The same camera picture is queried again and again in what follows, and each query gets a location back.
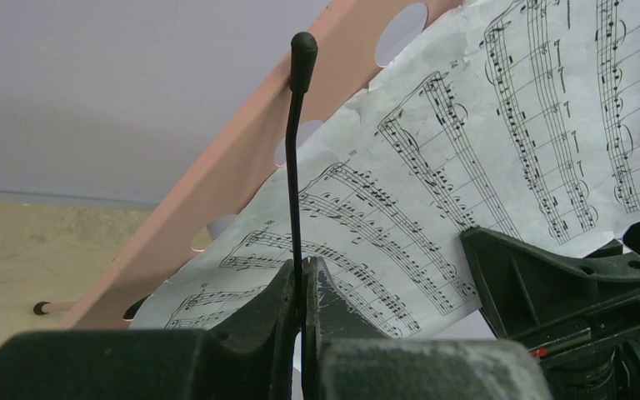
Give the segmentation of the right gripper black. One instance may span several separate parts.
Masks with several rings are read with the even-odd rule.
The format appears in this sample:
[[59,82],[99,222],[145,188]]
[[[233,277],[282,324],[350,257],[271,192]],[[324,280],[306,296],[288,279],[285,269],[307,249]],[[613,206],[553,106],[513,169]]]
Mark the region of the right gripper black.
[[539,362],[555,399],[640,399],[640,222],[635,253],[566,257],[501,232],[459,236],[482,307],[499,339]]

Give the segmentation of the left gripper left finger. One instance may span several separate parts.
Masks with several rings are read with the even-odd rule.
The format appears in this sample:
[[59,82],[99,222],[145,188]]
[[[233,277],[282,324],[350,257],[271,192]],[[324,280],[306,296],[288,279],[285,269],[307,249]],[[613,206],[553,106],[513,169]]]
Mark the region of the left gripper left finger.
[[0,399],[288,399],[297,309],[287,262],[209,330],[20,333],[0,347]]

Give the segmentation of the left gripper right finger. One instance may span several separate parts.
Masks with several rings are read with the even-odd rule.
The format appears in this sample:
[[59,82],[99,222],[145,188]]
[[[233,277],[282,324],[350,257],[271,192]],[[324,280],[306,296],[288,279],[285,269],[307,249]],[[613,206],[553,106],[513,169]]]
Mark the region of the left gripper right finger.
[[303,262],[306,399],[549,399],[526,348],[508,340],[391,339],[350,311],[320,257]]

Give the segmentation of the sheet music page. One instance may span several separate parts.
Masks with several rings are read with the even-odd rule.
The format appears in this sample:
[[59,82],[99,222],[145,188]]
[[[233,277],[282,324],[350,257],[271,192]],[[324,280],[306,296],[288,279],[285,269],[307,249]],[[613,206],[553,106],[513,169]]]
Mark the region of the sheet music page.
[[469,1],[299,149],[302,253],[389,338],[478,309],[459,234],[581,257],[640,221],[640,1]]

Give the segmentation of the pink music stand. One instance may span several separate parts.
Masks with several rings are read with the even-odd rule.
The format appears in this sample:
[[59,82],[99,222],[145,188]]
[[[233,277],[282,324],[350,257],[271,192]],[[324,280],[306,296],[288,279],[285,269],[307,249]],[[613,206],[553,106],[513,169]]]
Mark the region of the pink music stand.
[[[379,73],[376,47],[409,0],[332,1],[310,27],[319,55],[303,122],[331,117]],[[64,328],[124,329],[124,313],[198,255],[195,235],[239,213],[276,170],[291,101],[284,57],[161,201],[101,277],[76,301],[39,302],[37,315],[62,313]]]

